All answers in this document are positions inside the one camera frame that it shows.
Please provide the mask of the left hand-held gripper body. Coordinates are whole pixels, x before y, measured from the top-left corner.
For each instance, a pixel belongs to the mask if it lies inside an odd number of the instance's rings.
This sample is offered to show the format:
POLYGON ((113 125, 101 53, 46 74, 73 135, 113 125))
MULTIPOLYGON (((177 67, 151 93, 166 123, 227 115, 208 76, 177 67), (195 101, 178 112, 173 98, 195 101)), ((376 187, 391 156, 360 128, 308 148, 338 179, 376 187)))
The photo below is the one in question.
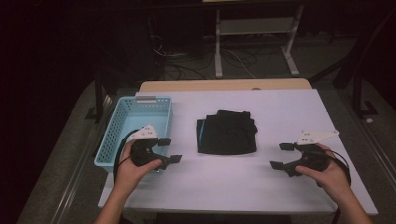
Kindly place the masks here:
POLYGON ((130 132, 128 140, 134 140, 130 153, 134 165, 143 166, 161 158, 159 154, 153 151, 153 148, 159 142, 159 138, 151 124, 130 132))

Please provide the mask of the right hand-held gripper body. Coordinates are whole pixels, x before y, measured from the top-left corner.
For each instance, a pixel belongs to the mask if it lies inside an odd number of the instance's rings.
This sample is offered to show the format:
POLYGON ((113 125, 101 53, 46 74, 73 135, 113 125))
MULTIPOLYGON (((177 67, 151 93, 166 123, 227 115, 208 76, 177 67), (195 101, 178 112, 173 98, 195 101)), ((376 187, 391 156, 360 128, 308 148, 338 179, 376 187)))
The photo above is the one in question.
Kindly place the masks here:
POLYGON ((309 167, 316 171, 323 171, 329 165, 329 158, 326 152, 318 146, 323 140, 335 137, 338 131, 307 131, 303 130, 298 140, 293 144, 294 148, 302 153, 302 166, 309 167))

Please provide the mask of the light blue plastic basket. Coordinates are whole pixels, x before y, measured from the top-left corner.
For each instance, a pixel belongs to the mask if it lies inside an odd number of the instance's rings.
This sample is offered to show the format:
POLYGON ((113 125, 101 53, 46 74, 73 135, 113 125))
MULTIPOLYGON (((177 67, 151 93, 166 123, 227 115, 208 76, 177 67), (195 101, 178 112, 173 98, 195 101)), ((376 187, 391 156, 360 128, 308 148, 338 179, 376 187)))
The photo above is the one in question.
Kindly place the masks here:
POLYGON ((121 141, 128 133, 151 124, 160 138, 168 138, 172 123, 172 99, 167 96, 121 97, 106 127, 94 164, 108 173, 121 141))

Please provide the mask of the black pants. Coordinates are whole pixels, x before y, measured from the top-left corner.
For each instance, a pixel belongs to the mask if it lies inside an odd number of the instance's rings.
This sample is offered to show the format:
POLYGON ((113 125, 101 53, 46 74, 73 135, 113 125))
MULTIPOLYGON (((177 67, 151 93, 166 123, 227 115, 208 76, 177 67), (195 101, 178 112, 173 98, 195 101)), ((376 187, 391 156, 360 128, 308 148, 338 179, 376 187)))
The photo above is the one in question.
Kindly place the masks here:
POLYGON ((209 155, 244 155, 257 150, 258 129, 248 111, 219 110, 198 119, 196 141, 198 152, 209 155))

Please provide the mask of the person's left hand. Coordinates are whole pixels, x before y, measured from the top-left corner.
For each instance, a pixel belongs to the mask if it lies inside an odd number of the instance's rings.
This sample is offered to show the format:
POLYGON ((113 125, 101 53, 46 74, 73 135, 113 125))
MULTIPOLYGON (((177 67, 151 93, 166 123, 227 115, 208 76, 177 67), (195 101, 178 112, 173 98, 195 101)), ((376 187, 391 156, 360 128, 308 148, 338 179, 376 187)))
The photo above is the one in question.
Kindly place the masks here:
POLYGON ((113 191, 117 195, 128 197, 139 184, 144 175, 162 164, 161 160, 151 161, 143 166, 136 166, 130 159, 134 140, 125 144, 115 177, 113 191))

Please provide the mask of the person's right hand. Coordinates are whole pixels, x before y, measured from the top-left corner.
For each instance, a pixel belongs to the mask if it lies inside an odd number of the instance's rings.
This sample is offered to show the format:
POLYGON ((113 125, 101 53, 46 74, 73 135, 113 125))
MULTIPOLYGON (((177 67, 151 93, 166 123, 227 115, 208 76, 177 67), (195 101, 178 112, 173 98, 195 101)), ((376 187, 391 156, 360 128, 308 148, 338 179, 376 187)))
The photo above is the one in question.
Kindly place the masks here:
POLYGON ((306 175, 317 181, 325 192, 337 203, 353 195, 346 174, 334 161, 331 161, 328 168, 322 172, 302 165, 297 166, 295 170, 299 174, 306 175))

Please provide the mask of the white table board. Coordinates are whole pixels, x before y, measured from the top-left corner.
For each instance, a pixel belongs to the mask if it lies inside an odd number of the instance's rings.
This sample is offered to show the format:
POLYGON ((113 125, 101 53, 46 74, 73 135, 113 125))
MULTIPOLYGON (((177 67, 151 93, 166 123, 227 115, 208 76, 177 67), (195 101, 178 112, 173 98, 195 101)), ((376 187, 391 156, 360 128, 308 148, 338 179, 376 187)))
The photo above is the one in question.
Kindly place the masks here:
POLYGON ((136 96, 172 99, 169 147, 163 155, 181 155, 178 164, 146 175, 128 199, 129 208, 158 212, 229 214, 329 214, 336 205, 309 177, 289 177, 270 161, 289 162, 296 151, 279 144, 294 142, 303 130, 335 128, 315 90, 165 91, 136 96), (220 109, 248 111, 255 120, 257 150, 238 156, 198 152, 196 123, 220 109))

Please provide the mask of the black metal stand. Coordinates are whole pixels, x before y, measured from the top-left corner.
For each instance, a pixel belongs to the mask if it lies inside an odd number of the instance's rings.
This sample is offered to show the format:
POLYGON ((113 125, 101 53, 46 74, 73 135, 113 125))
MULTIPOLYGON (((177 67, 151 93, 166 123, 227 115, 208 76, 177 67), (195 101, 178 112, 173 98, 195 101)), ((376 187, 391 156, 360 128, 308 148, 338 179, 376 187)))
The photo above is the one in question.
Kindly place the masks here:
POLYGON ((332 82, 336 89, 345 89, 352 82, 352 108, 363 118, 377 113, 374 106, 362 103, 362 82, 368 80, 396 110, 396 6, 382 12, 376 23, 363 31, 352 50, 341 60, 308 79, 313 84, 339 70, 332 82))

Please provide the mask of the wooden table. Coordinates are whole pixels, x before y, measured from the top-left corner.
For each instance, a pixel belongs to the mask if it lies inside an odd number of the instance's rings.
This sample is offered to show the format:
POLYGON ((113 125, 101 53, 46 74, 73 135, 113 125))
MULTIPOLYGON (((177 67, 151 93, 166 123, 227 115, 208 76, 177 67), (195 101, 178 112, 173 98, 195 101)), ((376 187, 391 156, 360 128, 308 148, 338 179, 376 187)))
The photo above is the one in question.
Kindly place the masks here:
POLYGON ((305 78, 270 79, 216 79, 216 80, 179 80, 146 81, 140 92, 159 91, 248 91, 248 90, 311 90, 305 78))

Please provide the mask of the white metal stand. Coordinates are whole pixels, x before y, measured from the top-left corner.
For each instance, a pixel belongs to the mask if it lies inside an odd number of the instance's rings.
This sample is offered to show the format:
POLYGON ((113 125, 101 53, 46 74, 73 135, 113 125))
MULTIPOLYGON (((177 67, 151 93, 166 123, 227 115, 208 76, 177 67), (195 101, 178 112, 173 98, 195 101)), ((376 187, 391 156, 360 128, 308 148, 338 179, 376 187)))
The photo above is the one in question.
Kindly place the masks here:
POLYGON ((220 11, 216 11, 216 32, 215 32, 215 78, 223 78, 222 60, 220 53, 220 37, 222 35, 269 35, 287 34, 288 41, 281 47, 281 52, 294 77, 299 75, 297 66, 291 56, 291 48, 294 38, 303 15, 304 6, 297 6, 293 17, 265 18, 265 19, 242 19, 242 20, 222 20, 220 11))

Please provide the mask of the metal floor rail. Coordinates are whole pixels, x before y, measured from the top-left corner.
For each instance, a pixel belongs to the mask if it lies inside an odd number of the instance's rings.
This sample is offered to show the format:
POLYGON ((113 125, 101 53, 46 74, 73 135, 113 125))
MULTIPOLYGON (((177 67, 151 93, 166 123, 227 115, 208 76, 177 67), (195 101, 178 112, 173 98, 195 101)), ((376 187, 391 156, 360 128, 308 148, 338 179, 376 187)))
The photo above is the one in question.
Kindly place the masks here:
POLYGON ((102 117, 96 119, 96 108, 86 104, 77 104, 72 111, 70 120, 66 123, 60 141, 56 146, 56 170, 64 178, 63 191, 56 203, 56 209, 50 219, 50 224, 65 224, 68 217, 72 217, 71 208, 77 207, 76 196, 82 198, 94 194, 94 184, 88 171, 100 178, 101 169, 97 170, 93 164, 96 150, 106 126, 106 118, 113 107, 113 101, 106 98, 99 108, 102 117))
POLYGON ((375 134, 372 132, 370 125, 366 121, 366 117, 364 115, 365 113, 372 115, 374 113, 373 107, 369 103, 366 103, 368 109, 366 111, 362 111, 361 116, 352 107, 352 100, 344 91, 338 91, 337 94, 343 102, 343 105, 346 107, 349 116, 352 117, 354 122, 358 125, 359 129, 363 133, 364 139, 368 142, 368 145, 374 154, 374 158, 379 164, 382 172, 386 176, 392 188, 396 191, 396 166, 391 163, 391 160, 384 151, 384 148, 381 146, 379 140, 375 137, 375 134))

